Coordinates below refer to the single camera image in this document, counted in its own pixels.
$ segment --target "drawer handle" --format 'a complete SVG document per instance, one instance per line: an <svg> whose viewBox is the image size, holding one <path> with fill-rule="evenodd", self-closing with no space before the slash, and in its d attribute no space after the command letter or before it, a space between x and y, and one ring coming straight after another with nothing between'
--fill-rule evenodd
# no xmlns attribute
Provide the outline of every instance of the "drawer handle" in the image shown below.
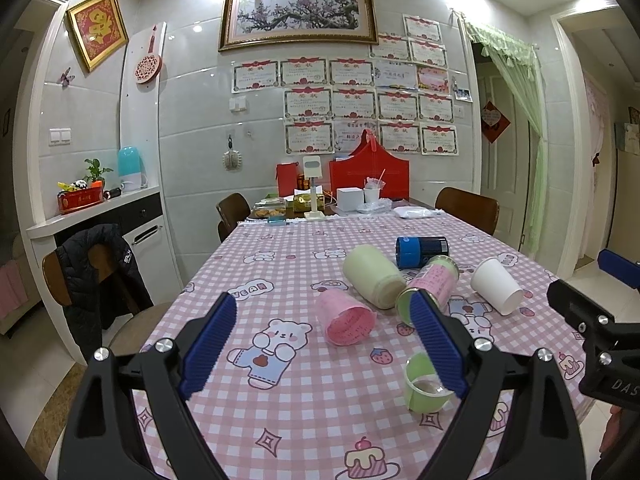
<svg viewBox="0 0 640 480"><path fill-rule="evenodd" d="M162 229L161 225L154 225L151 229L147 229L143 233L140 233L133 239L133 243L131 245L138 245L151 238L154 234L156 234L160 229Z"/></svg>

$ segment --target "potted plant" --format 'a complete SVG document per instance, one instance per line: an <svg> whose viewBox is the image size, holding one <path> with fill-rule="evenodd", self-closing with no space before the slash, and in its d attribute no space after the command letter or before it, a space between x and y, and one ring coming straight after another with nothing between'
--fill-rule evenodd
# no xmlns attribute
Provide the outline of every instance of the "potted plant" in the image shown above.
<svg viewBox="0 0 640 480"><path fill-rule="evenodd" d="M86 158L84 161L89 165L87 168L89 173L84 176L84 179L92 183L91 187L104 186L104 177L102 175L113 170L111 168L100 168L100 161L97 158L93 160Z"/></svg>

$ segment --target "dining table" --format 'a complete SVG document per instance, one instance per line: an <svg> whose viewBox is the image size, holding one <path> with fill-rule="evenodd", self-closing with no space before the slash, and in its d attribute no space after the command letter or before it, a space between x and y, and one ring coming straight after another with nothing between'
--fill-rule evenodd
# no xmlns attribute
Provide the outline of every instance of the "dining table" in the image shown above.
<svg viewBox="0 0 640 480"><path fill-rule="evenodd" d="M342 272L346 255L372 244L395 262L398 237L445 236L460 278L445 314L460 314L503 351L532 355L550 349L578 420L593 399L578 390L584 375L583 337L546 300L557 277L500 240L444 212L403 219L395 213L333 216L281 226L238 226L187 284L142 351L175 338L204 316L222 292L236 298L238 320L206 386L187 406L194 423L231 480L415 480L429 461L460 402L414 413L403 398L407 359L424 351L395 309L376 310L369 336L350 346L328 342L316 299L332 288L366 301ZM524 290L502 316L470 286L474 270L494 256ZM419 269L404 269L406 280ZM285 336L291 350L267 361L258 339ZM503 391L470 478L489 472L504 433L512 392ZM144 392L134 394L138 422L157 473L174 478ZM366 464L353 457L366 455Z"/></svg>

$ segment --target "decorative fan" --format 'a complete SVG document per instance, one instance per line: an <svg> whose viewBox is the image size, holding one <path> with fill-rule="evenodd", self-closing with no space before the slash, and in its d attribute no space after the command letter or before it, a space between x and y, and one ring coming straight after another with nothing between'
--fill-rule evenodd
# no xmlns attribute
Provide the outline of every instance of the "decorative fan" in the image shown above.
<svg viewBox="0 0 640 480"><path fill-rule="evenodd" d="M162 58L158 54L154 54L154 45L156 44L156 26L149 41L149 52L143 57L136 66L136 81L138 84L144 84L155 78L162 68Z"/></svg>

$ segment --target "white cabinet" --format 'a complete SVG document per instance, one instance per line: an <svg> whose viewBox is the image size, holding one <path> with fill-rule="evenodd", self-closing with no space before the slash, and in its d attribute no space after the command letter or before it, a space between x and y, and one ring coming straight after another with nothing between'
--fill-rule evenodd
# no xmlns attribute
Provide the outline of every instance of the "white cabinet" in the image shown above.
<svg viewBox="0 0 640 480"><path fill-rule="evenodd" d="M182 290L166 231L159 216L124 235L154 304L173 301Z"/></svg>

